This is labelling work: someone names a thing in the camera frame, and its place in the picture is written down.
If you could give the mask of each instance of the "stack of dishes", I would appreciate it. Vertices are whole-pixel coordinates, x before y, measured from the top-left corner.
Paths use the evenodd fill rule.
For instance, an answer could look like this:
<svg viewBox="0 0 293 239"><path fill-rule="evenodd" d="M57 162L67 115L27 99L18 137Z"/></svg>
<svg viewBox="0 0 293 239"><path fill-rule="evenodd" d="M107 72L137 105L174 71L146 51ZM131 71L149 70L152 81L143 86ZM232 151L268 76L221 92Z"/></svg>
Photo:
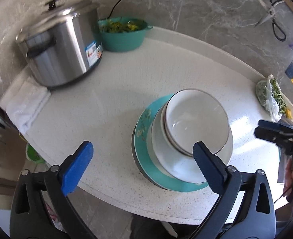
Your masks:
<svg viewBox="0 0 293 239"><path fill-rule="evenodd" d="M132 151L139 170L157 186L195 191L207 186L193 158L198 141L228 164L233 139L225 110L210 94L185 89L145 109L136 125Z"/></svg>

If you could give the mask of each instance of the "folded cloth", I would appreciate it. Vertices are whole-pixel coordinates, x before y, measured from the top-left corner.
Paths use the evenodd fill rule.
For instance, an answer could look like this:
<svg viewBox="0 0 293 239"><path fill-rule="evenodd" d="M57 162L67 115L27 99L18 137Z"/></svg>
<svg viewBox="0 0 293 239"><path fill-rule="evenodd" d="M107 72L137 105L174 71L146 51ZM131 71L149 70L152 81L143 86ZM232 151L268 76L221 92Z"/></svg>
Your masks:
<svg viewBox="0 0 293 239"><path fill-rule="evenodd" d="M6 113L12 123L24 135L49 100L51 93L29 76L18 93L10 99Z"/></svg>

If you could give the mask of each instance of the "pot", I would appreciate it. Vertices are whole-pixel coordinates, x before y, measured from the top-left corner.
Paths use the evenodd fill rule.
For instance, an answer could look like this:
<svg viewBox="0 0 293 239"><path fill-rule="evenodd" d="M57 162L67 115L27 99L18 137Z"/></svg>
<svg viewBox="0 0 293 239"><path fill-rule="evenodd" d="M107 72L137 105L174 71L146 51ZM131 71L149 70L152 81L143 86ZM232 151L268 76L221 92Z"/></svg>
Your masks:
<svg viewBox="0 0 293 239"><path fill-rule="evenodd" d="M102 56L96 3L81 0L56 6L23 27L16 43L30 63L35 79L48 88L79 79Z"/></svg>

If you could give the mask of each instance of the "stack of bowls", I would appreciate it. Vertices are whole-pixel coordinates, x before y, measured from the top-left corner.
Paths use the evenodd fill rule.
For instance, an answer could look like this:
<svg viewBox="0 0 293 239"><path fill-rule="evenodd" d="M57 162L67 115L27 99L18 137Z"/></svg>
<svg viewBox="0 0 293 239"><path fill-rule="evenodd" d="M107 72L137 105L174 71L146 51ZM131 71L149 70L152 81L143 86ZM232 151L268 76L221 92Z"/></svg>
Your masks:
<svg viewBox="0 0 293 239"><path fill-rule="evenodd" d="M233 141L224 108L204 91L181 90L160 108L152 122L147 135L149 155L159 169L173 177L202 183L206 180L193 158L193 145L199 141L227 165Z"/></svg>

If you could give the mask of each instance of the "metal bolt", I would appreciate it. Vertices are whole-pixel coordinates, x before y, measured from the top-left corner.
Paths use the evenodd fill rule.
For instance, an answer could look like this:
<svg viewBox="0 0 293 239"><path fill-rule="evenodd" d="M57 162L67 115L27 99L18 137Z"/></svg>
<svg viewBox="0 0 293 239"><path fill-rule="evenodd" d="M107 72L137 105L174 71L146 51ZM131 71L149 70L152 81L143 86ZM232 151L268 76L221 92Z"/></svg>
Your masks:
<svg viewBox="0 0 293 239"><path fill-rule="evenodd" d="M29 170L24 169L24 170L22 171L22 176L26 176L28 173L29 173Z"/></svg>
<svg viewBox="0 0 293 239"><path fill-rule="evenodd" d="M50 171L52 171L52 172L56 172L56 171L58 171L59 170L59 165L53 165L53 166L51 166L51 168L50 168Z"/></svg>
<svg viewBox="0 0 293 239"><path fill-rule="evenodd" d="M235 168L234 166L232 166L232 165L227 166L227 170L228 170L229 172L236 172L236 168Z"/></svg>
<svg viewBox="0 0 293 239"><path fill-rule="evenodd" d="M265 172L264 172L262 169L259 169L257 172L258 172L258 174L261 175L261 176L265 175Z"/></svg>

